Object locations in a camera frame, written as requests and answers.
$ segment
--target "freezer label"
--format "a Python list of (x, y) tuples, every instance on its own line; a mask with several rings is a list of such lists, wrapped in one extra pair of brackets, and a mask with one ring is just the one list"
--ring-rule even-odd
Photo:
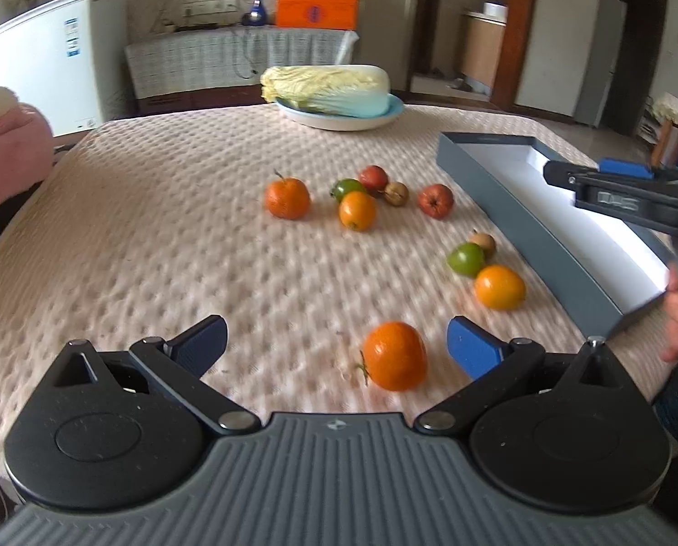
[(80, 53), (78, 46), (78, 18), (65, 21), (66, 26), (66, 57), (73, 57)]

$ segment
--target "blue bottle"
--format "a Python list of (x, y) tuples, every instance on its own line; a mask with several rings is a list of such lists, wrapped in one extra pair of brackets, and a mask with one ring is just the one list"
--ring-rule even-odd
[(263, 26), (267, 22), (268, 14), (265, 11), (263, 0), (253, 0), (253, 7), (243, 18), (246, 26)]

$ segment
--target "small red apple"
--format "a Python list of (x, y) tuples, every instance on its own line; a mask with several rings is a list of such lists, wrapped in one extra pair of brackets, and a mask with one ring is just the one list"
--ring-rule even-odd
[(441, 220), (450, 213), (455, 200), (452, 191), (445, 185), (430, 185), (422, 189), (417, 197), (417, 203), (424, 213)]
[(378, 166), (367, 166), (359, 174), (359, 182), (369, 193), (381, 193), (389, 184), (389, 176)]

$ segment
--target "green fruit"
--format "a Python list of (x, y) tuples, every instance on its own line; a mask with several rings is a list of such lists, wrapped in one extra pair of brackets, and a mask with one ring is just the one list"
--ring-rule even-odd
[(367, 192), (364, 185), (356, 180), (356, 178), (345, 178), (334, 185), (331, 190), (331, 196), (336, 199), (337, 203), (341, 203), (344, 200), (344, 197), (354, 191), (359, 191), (360, 193)]
[(478, 244), (460, 244), (447, 257), (447, 264), (456, 273), (476, 277), (485, 268), (485, 252)]

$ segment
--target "orange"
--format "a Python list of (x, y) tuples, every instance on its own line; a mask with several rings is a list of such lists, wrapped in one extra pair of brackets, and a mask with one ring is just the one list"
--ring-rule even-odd
[(485, 267), (475, 282), (476, 298), (491, 310), (515, 310), (526, 299), (526, 284), (503, 265)]
[(377, 208), (374, 199), (361, 191), (346, 195), (339, 206), (339, 219), (350, 230), (363, 232), (372, 227)]
[(403, 392), (427, 377), (427, 352), (420, 334), (404, 322), (385, 322), (370, 332), (363, 369), (380, 388)]
[(311, 207), (311, 195), (297, 178), (278, 176), (281, 179), (271, 182), (265, 190), (265, 208), (284, 220), (300, 220)]

